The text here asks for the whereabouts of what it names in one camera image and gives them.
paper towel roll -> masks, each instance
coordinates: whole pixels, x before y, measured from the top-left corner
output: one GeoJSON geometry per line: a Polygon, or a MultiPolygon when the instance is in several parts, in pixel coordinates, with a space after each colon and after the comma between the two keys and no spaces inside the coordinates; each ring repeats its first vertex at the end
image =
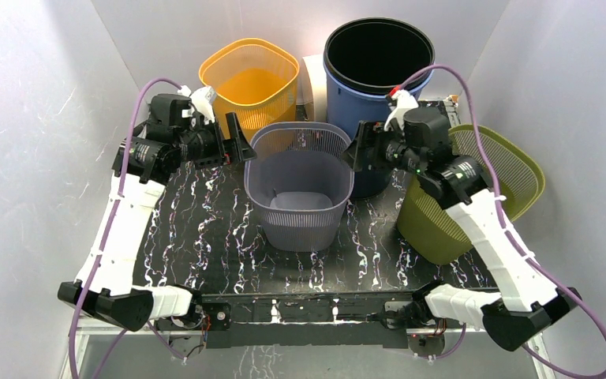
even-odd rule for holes
{"type": "Polygon", "coordinates": [[[303,57],[300,78],[308,120],[326,122],[326,72],[322,54],[303,57]]]}

white wall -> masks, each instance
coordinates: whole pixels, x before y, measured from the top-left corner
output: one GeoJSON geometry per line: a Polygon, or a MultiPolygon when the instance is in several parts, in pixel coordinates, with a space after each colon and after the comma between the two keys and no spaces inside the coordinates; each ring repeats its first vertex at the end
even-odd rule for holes
{"type": "MultiPolygon", "coordinates": [[[[245,37],[266,39],[294,57],[319,54],[341,24],[391,17],[421,29],[436,61],[470,75],[508,0],[92,0],[134,80],[165,75],[200,84],[198,67],[220,48],[245,37]]],[[[392,57],[384,57],[385,63],[392,57]]],[[[424,97],[459,93],[453,77],[434,75],[424,97]]]]}
{"type": "Polygon", "coordinates": [[[87,1],[0,1],[0,378],[57,377],[137,94],[87,1]]]}
{"type": "MultiPolygon", "coordinates": [[[[606,2],[512,0],[469,85],[480,123],[522,147],[547,176],[517,228],[606,324],[606,2]]],[[[606,366],[600,333],[581,310],[545,339],[560,366],[606,366]]]]}

table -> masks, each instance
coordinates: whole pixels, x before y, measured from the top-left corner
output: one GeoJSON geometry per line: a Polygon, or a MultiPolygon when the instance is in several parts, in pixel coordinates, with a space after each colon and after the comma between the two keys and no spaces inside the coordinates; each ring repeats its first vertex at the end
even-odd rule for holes
{"type": "MultiPolygon", "coordinates": [[[[449,101],[421,106],[438,107],[458,123],[449,101]]],[[[433,265],[399,234],[395,221],[410,181],[405,172],[394,171],[382,194],[349,201],[328,249],[291,253],[268,244],[245,194],[243,170],[244,164],[202,171],[187,165],[174,175],[144,234],[135,284],[178,283],[204,294],[412,290],[436,279],[494,286],[475,252],[433,265]]]]}

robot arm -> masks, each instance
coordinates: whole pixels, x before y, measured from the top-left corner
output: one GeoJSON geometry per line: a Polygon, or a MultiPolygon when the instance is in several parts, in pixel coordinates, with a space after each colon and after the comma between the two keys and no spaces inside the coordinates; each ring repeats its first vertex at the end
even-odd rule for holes
{"type": "Polygon", "coordinates": [[[226,115],[230,135],[223,138],[212,112],[215,97],[212,88],[203,87],[194,93],[183,88],[180,93],[155,96],[148,120],[134,132],[140,134],[144,129],[146,137],[134,136],[128,152],[125,143],[121,144],[114,160],[114,177],[100,232],[75,281],[62,283],[57,294],[60,300],[75,306],[96,255],[102,254],[82,310],[131,331],[161,317],[181,317],[195,323],[201,317],[189,308],[200,296],[197,291],[182,286],[133,285],[140,238],[170,176],[185,162],[193,162],[196,169],[202,169],[256,157],[240,130],[236,114],[226,115]],[[124,154],[129,155],[129,164],[126,172],[121,173],[124,154]],[[121,174],[126,178],[119,196],[121,174]],[[103,231],[109,220],[112,220],[110,234],[105,236],[103,231]]]}
{"type": "Polygon", "coordinates": [[[452,318],[483,328],[502,348],[514,351],[576,305],[528,265],[526,258],[533,252],[509,220],[506,229],[500,226],[491,179],[473,157],[452,152],[447,117],[437,109],[418,107],[407,92],[398,91],[395,98],[386,123],[360,123],[343,159],[355,171],[398,168],[414,174],[469,237],[500,289],[487,293],[431,283],[413,297],[417,318],[452,318]],[[506,230],[526,257],[507,239],[506,230]]]}

blue bucket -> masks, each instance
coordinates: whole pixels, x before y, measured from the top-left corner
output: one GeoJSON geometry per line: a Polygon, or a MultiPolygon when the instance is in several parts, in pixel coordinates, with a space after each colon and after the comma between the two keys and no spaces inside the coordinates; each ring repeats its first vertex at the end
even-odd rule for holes
{"type": "MultiPolygon", "coordinates": [[[[327,74],[327,121],[354,139],[359,121],[386,121],[385,95],[415,71],[431,65],[431,41],[415,27],[387,18],[365,18],[344,24],[329,36],[324,48],[327,74]]],[[[419,97],[432,71],[406,89],[419,97]]],[[[354,176],[353,199],[373,197],[387,188],[389,170],[369,170],[354,176]]]]}

